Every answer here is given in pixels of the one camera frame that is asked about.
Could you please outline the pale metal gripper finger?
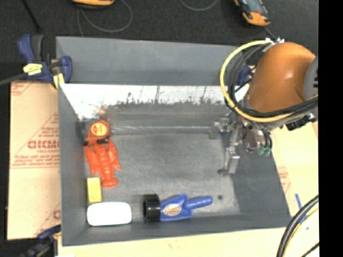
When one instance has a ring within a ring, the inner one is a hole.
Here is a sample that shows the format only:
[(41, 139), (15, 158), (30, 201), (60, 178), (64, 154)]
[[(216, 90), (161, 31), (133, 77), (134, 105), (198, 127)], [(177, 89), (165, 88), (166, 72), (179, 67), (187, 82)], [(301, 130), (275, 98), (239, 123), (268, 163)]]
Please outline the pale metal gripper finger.
[(215, 139), (218, 134), (225, 134), (232, 130), (232, 120), (230, 118), (219, 118), (215, 121), (210, 128), (209, 138), (211, 140)]
[(224, 166), (218, 170), (221, 176), (234, 175), (240, 160), (240, 155), (236, 152), (235, 147), (227, 147), (225, 151)]

